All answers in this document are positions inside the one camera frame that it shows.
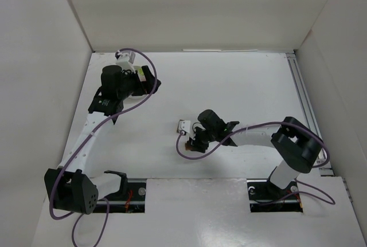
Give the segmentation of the orange lego brick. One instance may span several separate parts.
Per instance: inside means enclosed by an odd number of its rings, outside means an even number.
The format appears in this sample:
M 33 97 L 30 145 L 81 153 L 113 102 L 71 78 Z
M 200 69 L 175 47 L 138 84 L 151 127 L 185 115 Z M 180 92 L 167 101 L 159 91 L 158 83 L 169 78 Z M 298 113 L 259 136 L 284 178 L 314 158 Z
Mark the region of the orange lego brick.
M 191 150 L 191 145 L 186 143 L 185 144 L 185 150 L 190 151 Z

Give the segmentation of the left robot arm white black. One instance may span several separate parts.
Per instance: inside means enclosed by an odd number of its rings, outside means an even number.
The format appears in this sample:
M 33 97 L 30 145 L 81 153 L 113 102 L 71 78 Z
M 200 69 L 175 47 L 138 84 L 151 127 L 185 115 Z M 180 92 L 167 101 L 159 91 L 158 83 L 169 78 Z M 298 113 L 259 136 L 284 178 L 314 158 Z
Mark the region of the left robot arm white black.
M 125 99 L 130 96 L 147 99 L 160 84 L 155 68 L 147 65 L 140 71 L 120 65 L 102 69 L 101 86 L 88 107 L 87 119 L 75 146 L 57 168 L 50 168 L 45 173 L 51 213 L 58 209 L 68 214 L 91 214 L 99 200 L 127 195 L 127 175 L 107 170 L 96 176 L 93 160 L 101 155 L 104 137 L 125 112 Z

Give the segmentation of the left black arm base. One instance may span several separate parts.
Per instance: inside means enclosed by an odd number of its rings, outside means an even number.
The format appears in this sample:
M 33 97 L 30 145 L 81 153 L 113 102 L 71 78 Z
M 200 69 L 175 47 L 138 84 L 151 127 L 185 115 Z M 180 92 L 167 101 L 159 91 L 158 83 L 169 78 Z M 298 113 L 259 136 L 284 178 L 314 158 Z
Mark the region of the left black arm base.
M 97 188 L 98 195 L 93 195 L 87 206 L 94 213 L 144 213 L 146 198 L 146 179 L 129 179 L 123 172 L 105 171 L 90 181 Z

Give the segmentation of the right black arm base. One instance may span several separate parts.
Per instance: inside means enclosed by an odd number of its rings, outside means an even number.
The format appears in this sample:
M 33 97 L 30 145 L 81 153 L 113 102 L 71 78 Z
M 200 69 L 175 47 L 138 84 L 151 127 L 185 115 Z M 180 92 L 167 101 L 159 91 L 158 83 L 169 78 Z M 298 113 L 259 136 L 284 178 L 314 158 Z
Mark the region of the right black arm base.
M 298 191 L 295 181 L 280 189 L 266 179 L 248 179 L 247 188 L 251 213 L 303 212 L 299 194 L 291 195 Z

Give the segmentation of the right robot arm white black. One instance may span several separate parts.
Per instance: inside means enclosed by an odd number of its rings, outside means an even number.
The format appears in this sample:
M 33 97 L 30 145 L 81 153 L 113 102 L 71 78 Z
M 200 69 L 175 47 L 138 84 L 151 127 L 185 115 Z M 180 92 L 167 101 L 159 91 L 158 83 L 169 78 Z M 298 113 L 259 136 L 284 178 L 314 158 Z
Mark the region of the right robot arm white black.
M 206 109 L 199 114 L 197 122 L 196 127 L 187 120 L 181 121 L 178 126 L 180 134 L 188 136 L 185 143 L 187 150 L 203 153 L 204 158 L 210 153 L 209 144 L 213 142 L 228 147 L 274 148 L 282 161 L 272 171 L 268 182 L 282 190 L 299 174 L 309 173 L 319 153 L 326 149 L 321 138 L 291 116 L 283 121 L 245 125 L 239 121 L 226 123 L 214 111 Z

